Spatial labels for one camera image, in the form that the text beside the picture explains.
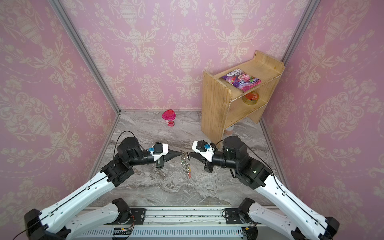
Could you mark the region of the metal key organizer plate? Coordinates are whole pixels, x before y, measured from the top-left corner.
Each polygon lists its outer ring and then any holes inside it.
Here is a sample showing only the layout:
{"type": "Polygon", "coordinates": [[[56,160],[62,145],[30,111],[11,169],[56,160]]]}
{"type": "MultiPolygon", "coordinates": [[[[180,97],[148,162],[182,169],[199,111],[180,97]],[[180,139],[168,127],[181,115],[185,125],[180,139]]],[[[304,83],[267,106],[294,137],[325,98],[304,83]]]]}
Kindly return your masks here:
{"type": "Polygon", "coordinates": [[[188,178],[188,171],[189,170],[191,171],[190,156],[188,152],[182,152],[182,153],[183,154],[181,155],[181,165],[183,168],[183,172],[187,175],[187,178],[188,178]]]}

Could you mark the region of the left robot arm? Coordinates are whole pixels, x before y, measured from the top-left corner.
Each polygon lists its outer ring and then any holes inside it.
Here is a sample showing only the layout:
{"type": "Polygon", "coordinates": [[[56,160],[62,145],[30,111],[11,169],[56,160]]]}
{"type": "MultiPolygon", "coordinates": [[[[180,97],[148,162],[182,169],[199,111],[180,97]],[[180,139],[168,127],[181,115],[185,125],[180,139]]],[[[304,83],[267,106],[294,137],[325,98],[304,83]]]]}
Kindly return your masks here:
{"type": "Polygon", "coordinates": [[[149,149],[142,149],[136,137],[122,140],[116,147],[113,159],[84,185],[57,203],[43,209],[32,209],[24,216],[29,240],[72,240],[104,224],[125,224],[134,221],[130,207],[123,199],[81,214],[81,211],[99,197],[117,188],[134,174],[134,166],[164,164],[183,153],[169,149],[167,144],[156,142],[149,149]]]}

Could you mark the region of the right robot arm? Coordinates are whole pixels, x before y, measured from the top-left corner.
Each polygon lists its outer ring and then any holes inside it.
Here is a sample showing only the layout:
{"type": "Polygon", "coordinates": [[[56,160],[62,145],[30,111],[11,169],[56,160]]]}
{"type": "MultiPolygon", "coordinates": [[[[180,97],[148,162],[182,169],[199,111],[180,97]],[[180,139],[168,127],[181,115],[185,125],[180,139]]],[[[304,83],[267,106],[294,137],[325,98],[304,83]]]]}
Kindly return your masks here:
{"type": "Polygon", "coordinates": [[[249,156],[249,148],[237,136],[227,137],[222,150],[214,143],[195,141],[190,156],[205,165],[212,173],[215,166],[230,169],[233,178],[270,200],[280,211],[278,214],[246,198],[239,205],[239,217],[245,223],[265,225],[290,240],[332,240],[340,223],[325,217],[296,197],[275,176],[261,158],[249,156]]]}

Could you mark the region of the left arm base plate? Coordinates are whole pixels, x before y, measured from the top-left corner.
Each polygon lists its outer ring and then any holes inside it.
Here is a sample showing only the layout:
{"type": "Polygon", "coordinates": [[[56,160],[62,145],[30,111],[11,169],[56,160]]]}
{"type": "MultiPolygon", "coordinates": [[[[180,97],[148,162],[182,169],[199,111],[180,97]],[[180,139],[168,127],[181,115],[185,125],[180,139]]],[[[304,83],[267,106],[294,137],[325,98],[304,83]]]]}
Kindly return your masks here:
{"type": "Polygon", "coordinates": [[[120,225],[143,225],[146,216],[145,208],[133,208],[119,214],[118,224],[120,225]]]}

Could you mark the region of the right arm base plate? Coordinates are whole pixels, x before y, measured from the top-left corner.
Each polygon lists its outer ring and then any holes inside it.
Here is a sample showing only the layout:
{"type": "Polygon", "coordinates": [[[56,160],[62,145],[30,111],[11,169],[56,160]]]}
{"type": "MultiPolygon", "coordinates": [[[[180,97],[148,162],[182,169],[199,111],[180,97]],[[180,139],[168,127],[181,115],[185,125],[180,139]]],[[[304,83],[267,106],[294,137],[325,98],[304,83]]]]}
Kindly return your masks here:
{"type": "Polygon", "coordinates": [[[238,208],[225,208],[224,217],[227,225],[249,224],[249,217],[238,208]]]}

